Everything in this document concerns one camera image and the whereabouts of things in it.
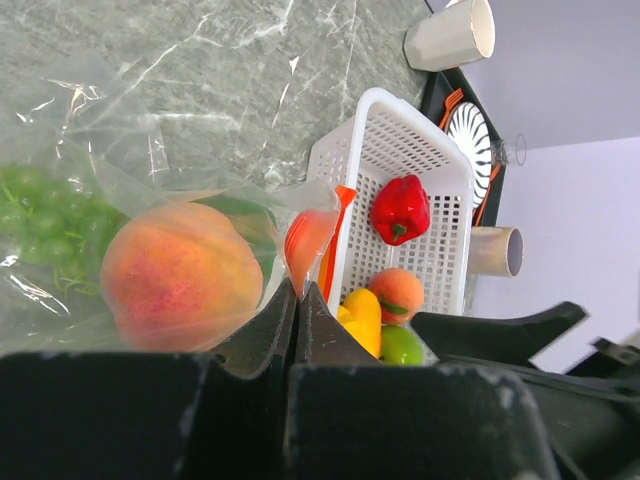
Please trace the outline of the clear zip bag orange zipper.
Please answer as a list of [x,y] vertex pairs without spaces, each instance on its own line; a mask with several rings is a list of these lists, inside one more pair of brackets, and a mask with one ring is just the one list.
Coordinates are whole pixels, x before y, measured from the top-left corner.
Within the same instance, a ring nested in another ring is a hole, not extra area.
[[98,56],[1,78],[1,351],[206,351],[283,279],[303,294],[340,201],[168,164]]

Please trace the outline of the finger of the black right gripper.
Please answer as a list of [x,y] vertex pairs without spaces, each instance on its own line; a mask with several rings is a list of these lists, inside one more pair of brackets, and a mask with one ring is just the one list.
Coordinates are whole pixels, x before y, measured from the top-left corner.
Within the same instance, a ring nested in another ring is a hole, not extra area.
[[569,331],[588,313],[565,301],[537,314],[489,319],[420,312],[410,326],[438,359],[467,358],[516,366]]

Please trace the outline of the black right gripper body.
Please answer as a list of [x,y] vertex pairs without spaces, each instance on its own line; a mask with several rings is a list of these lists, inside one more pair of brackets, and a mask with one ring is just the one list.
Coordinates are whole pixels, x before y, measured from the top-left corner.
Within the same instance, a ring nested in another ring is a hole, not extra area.
[[570,376],[453,356],[442,365],[514,373],[534,396],[563,479],[639,477],[639,365],[607,375]]

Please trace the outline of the peach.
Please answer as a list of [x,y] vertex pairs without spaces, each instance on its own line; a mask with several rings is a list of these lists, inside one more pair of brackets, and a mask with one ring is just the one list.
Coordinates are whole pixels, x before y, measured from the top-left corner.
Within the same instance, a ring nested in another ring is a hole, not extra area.
[[369,289],[382,310],[382,323],[403,325],[423,307],[425,295],[421,281],[411,272],[389,268],[375,274]]
[[199,203],[151,209],[115,235],[103,297],[135,349],[205,351],[254,315],[263,275],[229,219]]

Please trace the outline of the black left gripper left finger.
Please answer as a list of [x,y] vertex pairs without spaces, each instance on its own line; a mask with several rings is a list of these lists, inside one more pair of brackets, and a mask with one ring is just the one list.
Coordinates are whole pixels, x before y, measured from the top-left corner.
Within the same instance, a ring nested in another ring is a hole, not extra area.
[[209,353],[19,353],[1,361],[5,479],[276,479],[297,300]]

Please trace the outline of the white plastic perforated basket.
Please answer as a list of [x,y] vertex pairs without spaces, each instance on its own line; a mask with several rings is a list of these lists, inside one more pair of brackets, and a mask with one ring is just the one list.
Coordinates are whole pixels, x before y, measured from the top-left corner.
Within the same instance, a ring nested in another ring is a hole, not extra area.
[[422,310],[460,315],[469,256],[473,171],[434,123],[382,88],[312,147],[307,177],[355,190],[336,237],[330,310],[389,268],[415,275]]

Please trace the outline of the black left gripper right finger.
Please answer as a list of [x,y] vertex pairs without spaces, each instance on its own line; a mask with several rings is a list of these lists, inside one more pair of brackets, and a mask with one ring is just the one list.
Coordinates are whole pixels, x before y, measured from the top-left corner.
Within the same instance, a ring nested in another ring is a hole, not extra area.
[[330,314],[316,285],[300,302],[289,371],[291,479],[556,479],[533,394],[473,364],[391,367]]

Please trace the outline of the red bell pepper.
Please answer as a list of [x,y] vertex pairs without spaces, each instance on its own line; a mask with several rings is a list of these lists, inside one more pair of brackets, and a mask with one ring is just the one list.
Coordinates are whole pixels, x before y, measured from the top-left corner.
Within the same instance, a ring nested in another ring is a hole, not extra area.
[[391,180],[375,198],[370,220],[381,239],[391,246],[425,234],[431,226],[431,213],[421,180],[413,174]]

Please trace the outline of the green bell pepper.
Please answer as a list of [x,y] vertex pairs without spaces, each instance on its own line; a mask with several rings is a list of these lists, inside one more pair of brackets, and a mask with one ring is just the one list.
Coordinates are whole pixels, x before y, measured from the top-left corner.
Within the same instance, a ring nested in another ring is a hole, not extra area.
[[276,244],[271,237],[271,229],[276,223],[273,213],[259,203],[224,193],[195,200],[195,203],[216,209],[229,219],[258,261],[263,275],[263,290],[266,290],[276,256]]

